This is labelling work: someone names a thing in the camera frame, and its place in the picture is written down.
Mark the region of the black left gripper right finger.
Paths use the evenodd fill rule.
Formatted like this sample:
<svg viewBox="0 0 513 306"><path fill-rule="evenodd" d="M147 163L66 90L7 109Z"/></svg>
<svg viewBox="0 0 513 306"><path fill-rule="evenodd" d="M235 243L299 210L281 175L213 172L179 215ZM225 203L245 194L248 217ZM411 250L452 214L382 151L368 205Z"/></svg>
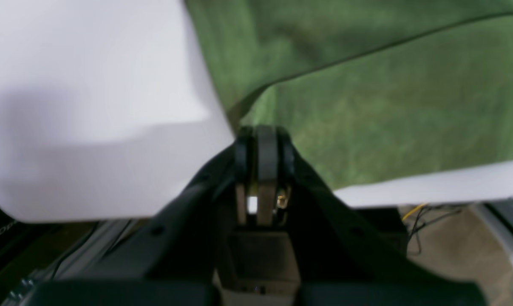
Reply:
<svg viewBox="0 0 513 306"><path fill-rule="evenodd" d="M475 283L411 262L339 200L287 133L256 128L260 226L283 225L301 275L300 306L485 306Z"/></svg>

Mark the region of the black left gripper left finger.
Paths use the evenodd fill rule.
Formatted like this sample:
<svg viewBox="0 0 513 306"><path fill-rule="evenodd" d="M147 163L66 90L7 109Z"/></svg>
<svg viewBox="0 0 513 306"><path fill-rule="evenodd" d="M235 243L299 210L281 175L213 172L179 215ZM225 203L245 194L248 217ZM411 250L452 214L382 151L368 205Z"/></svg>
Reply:
<svg viewBox="0 0 513 306"><path fill-rule="evenodd" d="M22 306L217 306L213 286L220 203L236 208L248 178L253 128L208 161L134 236L72 278L42 282Z"/></svg>

